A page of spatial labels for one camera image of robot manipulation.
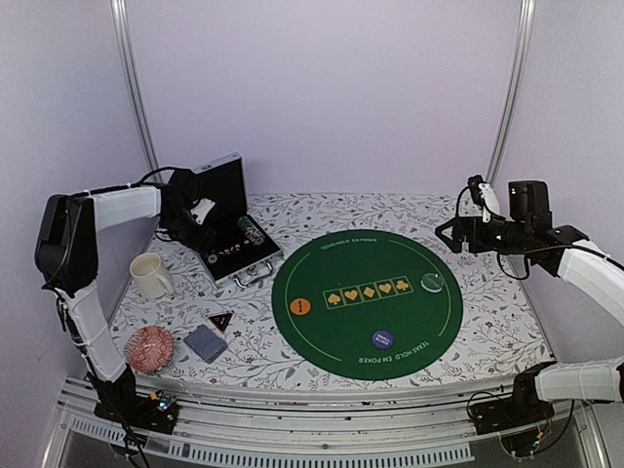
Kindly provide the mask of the green dealer button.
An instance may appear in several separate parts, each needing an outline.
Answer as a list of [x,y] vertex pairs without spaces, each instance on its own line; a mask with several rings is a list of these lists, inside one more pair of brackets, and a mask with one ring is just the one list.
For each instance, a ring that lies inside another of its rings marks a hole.
[[439,273],[426,273],[420,280],[421,288],[429,293],[440,293],[445,284],[444,278]]

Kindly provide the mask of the purple small blind button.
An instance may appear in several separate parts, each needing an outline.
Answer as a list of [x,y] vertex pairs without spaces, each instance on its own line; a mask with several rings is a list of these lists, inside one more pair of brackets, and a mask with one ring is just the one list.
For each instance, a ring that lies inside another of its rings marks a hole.
[[386,350],[393,346],[394,337],[389,331],[376,331],[372,335],[371,342],[375,348]]

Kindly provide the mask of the orange big blind button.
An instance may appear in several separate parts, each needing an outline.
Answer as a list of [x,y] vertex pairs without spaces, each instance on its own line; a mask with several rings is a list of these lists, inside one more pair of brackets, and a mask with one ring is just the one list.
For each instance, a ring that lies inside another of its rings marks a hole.
[[311,302],[306,298],[296,298],[289,305],[290,312],[298,317],[306,316],[311,312]]

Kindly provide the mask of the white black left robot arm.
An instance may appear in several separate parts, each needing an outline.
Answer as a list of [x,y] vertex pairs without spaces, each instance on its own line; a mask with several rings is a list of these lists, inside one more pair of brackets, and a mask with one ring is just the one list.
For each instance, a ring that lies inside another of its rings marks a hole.
[[213,236],[207,219],[215,202],[202,177],[171,168],[165,183],[137,182],[51,196],[44,210],[35,265],[43,290],[57,297],[58,315],[87,363],[99,399],[125,423],[138,422],[145,404],[133,372],[113,342],[98,297],[98,233],[156,218],[170,238],[197,250]]

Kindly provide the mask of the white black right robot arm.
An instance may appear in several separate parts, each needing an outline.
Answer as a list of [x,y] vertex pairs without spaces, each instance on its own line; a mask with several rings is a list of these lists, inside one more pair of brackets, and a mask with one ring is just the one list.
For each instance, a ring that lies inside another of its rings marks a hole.
[[[517,256],[526,269],[541,269],[528,286],[529,292],[540,294],[534,302],[540,313],[558,305],[587,305],[593,312],[603,311],[611,324],[622,324],[622,263],[578,228],[555,225],[546,182],[509,182],[507,214],[481,176],[469,177],[464,190],[481,214],[454,214],[436,228],[436,236],[452,252]],[[511,424],[524,425],[542,406],[560,400],[622,402],[623,358],[548,362],[524,370],[515,377],[504,416]]]

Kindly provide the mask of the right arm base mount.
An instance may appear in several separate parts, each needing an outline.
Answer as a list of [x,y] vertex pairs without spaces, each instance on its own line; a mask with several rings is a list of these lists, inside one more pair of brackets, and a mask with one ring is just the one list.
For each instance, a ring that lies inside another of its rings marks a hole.
[[478,435],[520,428],[532,423],[549,423],[555,414],[553,405],[538,399],[536,391],[523,384],[514,386],[509,397],[501,398],[486,391],[471,396],[466,407]]

